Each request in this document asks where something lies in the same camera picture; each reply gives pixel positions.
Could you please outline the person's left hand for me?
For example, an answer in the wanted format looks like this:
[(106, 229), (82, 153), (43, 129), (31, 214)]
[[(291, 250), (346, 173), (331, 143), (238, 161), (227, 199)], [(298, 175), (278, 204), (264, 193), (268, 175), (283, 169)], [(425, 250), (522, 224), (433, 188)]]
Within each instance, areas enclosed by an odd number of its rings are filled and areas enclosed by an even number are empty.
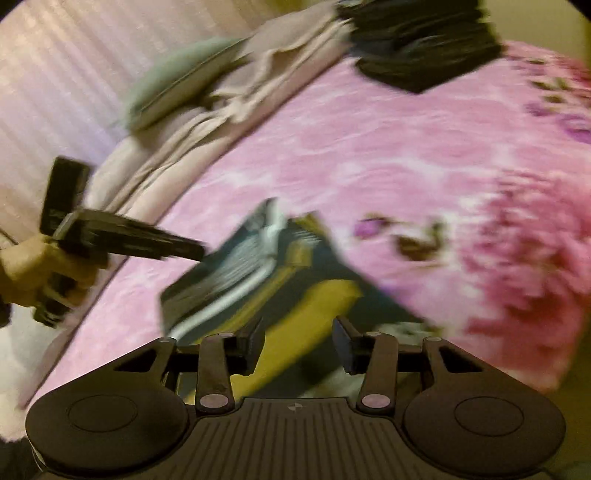
[(76, 286), (58, 299), (70, 308), (80, 306), (96, 283), (100, 270), (108, 267), (107, 257), (85, 259), (60, 249), (50, 237), (37, 234), (1, 251), (1, 300), (31, 307), (49, 286), (53, 275), (75, 281)]

